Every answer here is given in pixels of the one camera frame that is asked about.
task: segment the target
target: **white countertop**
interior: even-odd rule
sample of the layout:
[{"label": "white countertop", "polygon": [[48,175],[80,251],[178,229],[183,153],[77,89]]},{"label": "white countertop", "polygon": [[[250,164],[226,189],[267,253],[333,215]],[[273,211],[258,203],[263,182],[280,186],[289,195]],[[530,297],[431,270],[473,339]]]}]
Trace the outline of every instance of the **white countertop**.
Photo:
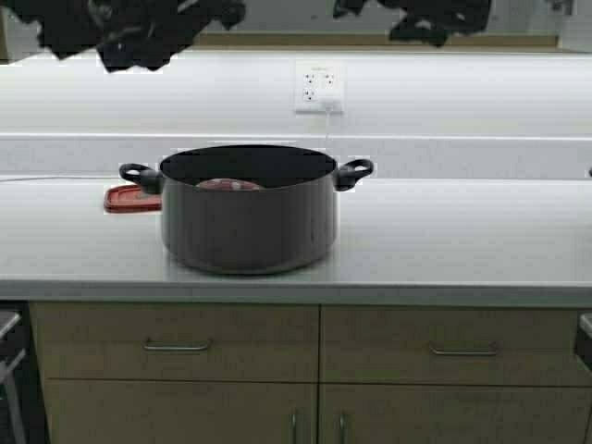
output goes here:
[{"label": "white countertop", "polygon": [[117,179],[0,183],[0,299],[592,307],[592,184],[367,179],[315,265],[224,277],[177,264]]}]

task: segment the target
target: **red lid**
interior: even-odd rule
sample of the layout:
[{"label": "red lid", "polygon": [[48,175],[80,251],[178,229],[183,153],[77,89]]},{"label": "red lid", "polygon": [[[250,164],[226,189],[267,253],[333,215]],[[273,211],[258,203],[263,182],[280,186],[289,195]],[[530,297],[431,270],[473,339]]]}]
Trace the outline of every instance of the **red lid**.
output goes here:
[{"label": "red lid", "polygon": [[144,194],[138,185],[121,185],[105,194],[105,210],[109,213],[159,211],[161,203],[160,195]]}]

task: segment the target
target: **electrical outlet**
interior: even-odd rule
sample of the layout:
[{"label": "electrical outlet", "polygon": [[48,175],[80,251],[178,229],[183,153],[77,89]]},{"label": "electrical outlet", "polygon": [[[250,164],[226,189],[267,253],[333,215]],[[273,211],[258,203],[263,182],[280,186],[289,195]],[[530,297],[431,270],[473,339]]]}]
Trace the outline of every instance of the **electrical outlet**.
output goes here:
[{"label": "electrical outlet", "polygon": [[294,111],[325,114],[323,103],[331,103],[331,113],[345,108],[345,64],[341,62],[298,61],[294,70]]}]

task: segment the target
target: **cabinet handle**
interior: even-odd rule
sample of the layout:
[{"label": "cabinet handle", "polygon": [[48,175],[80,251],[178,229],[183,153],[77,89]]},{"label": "cabinet handle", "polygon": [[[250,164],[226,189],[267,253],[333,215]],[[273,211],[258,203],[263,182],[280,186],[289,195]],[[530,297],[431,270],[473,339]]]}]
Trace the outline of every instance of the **cabinet handle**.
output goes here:
[{"label": "cabinet handle", "polygon": [[339,444],[347,444],[347,424],[345,413],[339,416]]},{"label": "cabinet handle", "polygon": [[147,352],[207,352],[212,347],[212,340],[206,343],[194,346],[185,345],[154,345],[154,342],[147,339],[143,348]]},{"label": "cabinet handle", "polygon": [[291,444],[298,444],[298,411],[294,411],[290,419]]},{"label": "cabinet handle", "polygon": [[482,350],[444,350],[430,343],[429,350],[436,356],[497,356],[500,353],[495,343],[490,344],[488,348]]}]

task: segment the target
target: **white wall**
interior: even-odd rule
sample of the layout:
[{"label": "white wall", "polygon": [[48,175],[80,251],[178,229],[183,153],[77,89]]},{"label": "white wall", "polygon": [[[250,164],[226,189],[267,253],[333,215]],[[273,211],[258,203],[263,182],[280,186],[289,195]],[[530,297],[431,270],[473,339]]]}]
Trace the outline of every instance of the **white wall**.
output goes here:
[{"label": "white wall", "polygon": [[20,60],[42,52],[37,43],[37,23],[25,25],[5,8],[0,10],[0,19],[4,20],[8,60]]},{"label": "white wall", "polygon": [[347,65],[347,136],[592,136],[592,55],[185,53],[156,73],[94,55],[0,68],[0,133],[321,134],[296,116],[296,59]]},{"label": "white wall", "polygon": [[[293,62],[347,65],[345,114],[292,112]],[[229,142],[368,156],[377,177],[583,179],[592,55],[199,52],[156,73],[94,55],[0,67],[0,174],[116,174],[124,162]]]}]

